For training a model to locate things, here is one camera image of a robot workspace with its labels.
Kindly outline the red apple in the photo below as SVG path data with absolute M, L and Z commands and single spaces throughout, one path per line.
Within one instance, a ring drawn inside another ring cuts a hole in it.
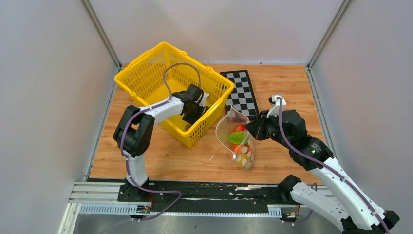
M 234 132 L 243 132 L 243 131 L 245 131 L 245 125 L 243 124 L 236 126 L 234 129 Z

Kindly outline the green star fruit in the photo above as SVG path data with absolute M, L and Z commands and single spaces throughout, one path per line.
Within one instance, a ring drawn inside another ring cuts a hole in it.
M 231 144 L 245 144 L 250 139 L 250 133 L 248 131 L 233 132 L 228 135 L 227 139 Z

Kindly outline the polka dot zip bag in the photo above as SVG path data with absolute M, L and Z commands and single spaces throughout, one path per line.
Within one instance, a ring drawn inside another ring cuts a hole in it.
M 217 140 L 235 165 L 243 170 L 249 170 L 255 163 L 252 136 L 245 128 L 248 123 L 249 118 L 231 106 L 215 128 Z

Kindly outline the orange tangerine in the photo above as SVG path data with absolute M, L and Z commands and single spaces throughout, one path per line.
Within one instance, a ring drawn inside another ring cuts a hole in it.
M 238 154 L 242 148 L 244 147 L 244 144 L 233 144 L 231 147 L 231 150 L 233 153 Z

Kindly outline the yellow lemon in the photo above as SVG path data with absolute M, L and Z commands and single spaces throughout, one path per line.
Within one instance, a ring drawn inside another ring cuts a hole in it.
M 240 153 L 235 160 L 237 166 L 247 168 L 250 165 L 250 157 L 245 153 Z

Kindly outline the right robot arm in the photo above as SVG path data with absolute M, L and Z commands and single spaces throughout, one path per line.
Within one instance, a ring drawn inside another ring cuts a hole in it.
M 276 115 L 262 111 L 245 128 L 256 140 L 271 139 L 287 148 L 292 159 L 322 181 L 338 200 L 334 203 L 289 175 L 279 184 L 278 197 L 283 203 L 308 206 L 344 234 L 388 234 L 400 221 L 395 211 L 381 208 L 354 183 L 325 143 L 308 134 L 305 120 L 296 110 Z

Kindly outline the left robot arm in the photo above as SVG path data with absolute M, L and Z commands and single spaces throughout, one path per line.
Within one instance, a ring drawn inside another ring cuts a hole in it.
M 209 108 L 209 93 L 191 84 L 186 90 L 171 93 L 158 103 L 136 107 L 129 105 L 113 134 L 127 166 L 125 185 L 121 194 L 127 201 L 147 201 L 153 192 L 149 190 L 149 177 L 145 168 L 145 152 L 150 146 L 154 127 L 170 118 L 181 119 L 193 125 Z

